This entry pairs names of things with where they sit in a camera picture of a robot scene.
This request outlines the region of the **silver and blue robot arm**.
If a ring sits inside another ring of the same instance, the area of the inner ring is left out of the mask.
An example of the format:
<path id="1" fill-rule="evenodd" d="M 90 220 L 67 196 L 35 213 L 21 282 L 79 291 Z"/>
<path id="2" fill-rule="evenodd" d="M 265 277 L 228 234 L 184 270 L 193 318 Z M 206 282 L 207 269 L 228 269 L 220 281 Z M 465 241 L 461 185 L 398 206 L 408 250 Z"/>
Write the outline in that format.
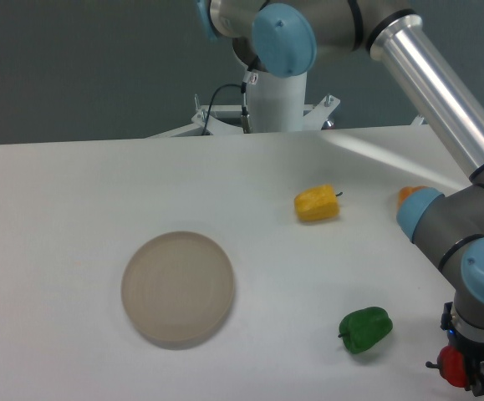
<path id="1" fill-rule="evenodd" d="M 434 368 L 484 395 L 484 109 L 436 50 L 406 1 L 199 1 L 209 38 L 227 37 L 250 69 L 290 78 L 321 54 L 364 48 L 381 62 L 470 180 L 446 196 L 414 190 L 401 230 L 454 287 L 441 316 L 449 343 Z"/>

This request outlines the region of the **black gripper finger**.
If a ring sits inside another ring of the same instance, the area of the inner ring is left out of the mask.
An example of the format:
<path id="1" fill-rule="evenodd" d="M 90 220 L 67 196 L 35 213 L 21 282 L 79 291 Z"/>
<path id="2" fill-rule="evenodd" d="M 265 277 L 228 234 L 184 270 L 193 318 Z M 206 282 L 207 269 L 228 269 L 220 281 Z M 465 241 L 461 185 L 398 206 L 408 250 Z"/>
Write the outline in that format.
<path id="1" fill-rule="evenodd" d="M 474 396 L 484 396 L 484 360 L 465 357 L 465 372 L 465 390 L 471 391 Z"/>

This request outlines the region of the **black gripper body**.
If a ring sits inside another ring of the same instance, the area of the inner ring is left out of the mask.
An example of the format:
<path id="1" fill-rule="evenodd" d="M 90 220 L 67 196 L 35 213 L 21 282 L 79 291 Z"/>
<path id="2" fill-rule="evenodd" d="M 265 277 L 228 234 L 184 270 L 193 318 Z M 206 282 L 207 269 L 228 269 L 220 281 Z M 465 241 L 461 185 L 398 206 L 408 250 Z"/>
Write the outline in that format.
<path id="1" fill-rule="evenodd" d="M 446 302 L 441 314 L 441 330 L 449 344 L 456 348 L 472 365 L 484 363 L 484 328 L 467 322 L 453 306 Z"/>

